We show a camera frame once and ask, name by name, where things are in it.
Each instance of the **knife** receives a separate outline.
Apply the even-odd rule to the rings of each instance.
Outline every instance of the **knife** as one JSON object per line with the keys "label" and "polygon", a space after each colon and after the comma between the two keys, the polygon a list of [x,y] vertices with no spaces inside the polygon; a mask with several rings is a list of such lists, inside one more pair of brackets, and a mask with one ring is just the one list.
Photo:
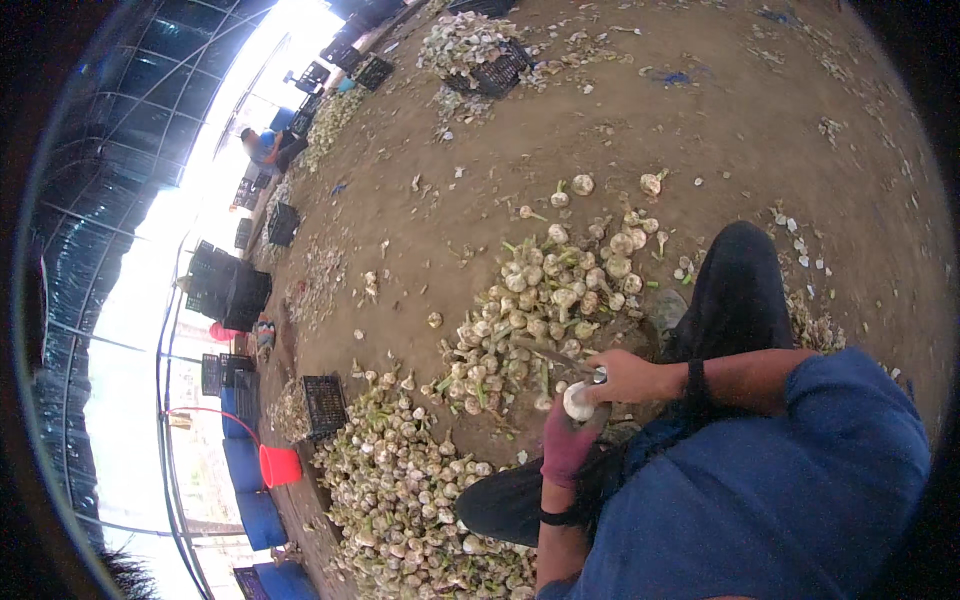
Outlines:
{"label": "knife", "polygon": [[607,383],[607,369],[604,367],[598,367],[597,369],[594,369],[593,367],[588,367],[581,361],[573,360],[569,356],[560,354],[559,352],[555,352],[553,350],[548,350],[546,348],[539,346],[536,343],[527,342],[526,340],[514,340],[514,343],[518,344],[519,346],[523,346],[529,350],[532,350],[533,352],[536,352],[543,358],[546,358],[547,360],[563,365],[575,372],[592,376],[592,382],[595,385],[599,385],[601,383]]}

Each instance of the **hand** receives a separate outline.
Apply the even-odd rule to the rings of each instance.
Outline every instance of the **hand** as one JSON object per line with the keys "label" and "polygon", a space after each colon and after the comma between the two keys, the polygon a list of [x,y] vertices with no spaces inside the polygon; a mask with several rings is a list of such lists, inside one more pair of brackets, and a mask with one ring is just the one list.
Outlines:
{"label": "hand", "polygon": [[590,367],[605,367],[607,383],[588,386],[584,391],[590,404],[663,403],[681,396],[686,385],[686,364],[654,365],[626,350],[607,350],[587,359]]}
{"label": "hand", "polygon": [[598,406],[593,416],[574,428],[573,419],[566,415],[564,397],[553,399],[553,408],[543,424],[543,466],[540,474],[550,483],[573,490],[574,479],[584,465],[590,447],[603,430],[610,417],[611,406]]}

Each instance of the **red bucket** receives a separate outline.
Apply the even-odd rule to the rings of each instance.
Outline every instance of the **red bucket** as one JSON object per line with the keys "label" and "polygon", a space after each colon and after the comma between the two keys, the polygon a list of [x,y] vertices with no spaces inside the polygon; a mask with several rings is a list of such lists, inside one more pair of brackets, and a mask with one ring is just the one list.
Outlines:
{"label": "red bucket", "polygon": [[293,448],[260,445],[260,472],[268,488],[299,481],[303,476],[300,456]]}

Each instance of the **glove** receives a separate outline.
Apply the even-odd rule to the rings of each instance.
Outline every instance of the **glove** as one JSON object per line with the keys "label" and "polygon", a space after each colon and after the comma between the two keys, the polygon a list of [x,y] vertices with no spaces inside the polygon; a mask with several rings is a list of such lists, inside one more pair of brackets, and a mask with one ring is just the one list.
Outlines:
{"label": "glove", "polygon": [[590,447],[596,442],[604,424],[610,418],[612,406],[601,404],[593,416],[577,427],[564,410],[564,397],[553,399],[553,408],[543,424],[543,466],[540,474],[545,481],[574,490],[577,471],[587,460]]}

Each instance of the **blue container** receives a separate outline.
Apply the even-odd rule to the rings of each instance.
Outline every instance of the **blue container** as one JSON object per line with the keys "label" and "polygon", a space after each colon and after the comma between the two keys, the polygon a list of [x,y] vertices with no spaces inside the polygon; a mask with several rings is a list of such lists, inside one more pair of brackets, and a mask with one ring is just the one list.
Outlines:
{"label": "blue container", "polygon": [[265,488],[260,472],[260,448],[253,440],[249,437],[246,440],[226,438],[224,455],[235,492],[259,492]]}
{"label": "blue container", "polygon": [[[237,399],[233,388],[220,389],[220,410],[225,413],[237,416]],[[221,417],[224,422],[224,437],[230,439],[244,438],[249,440],[250,433],[243,428],[243,425],[230,417]],[[246,419],[240,419],[250,429],[253,429],[253,423]]]}
{"label": "blue container", "polygon": [[280,108],[276,112],[274,120],[270,122],[272,132],[282,132],[287,129],[290,122],[294,120],[294,110],[292,108]]}
{"label": "blue container", "polygon": [[280,513],[268,492],[238,493],[237,508],[253,550],[266,550],[287,542]]}
{"label": "blue container", "polygon": [[273,563],[255,564],[253,570],[270,600],[320,600],[320,594],[299,564],[289,561],[280,566],[274,566]]}

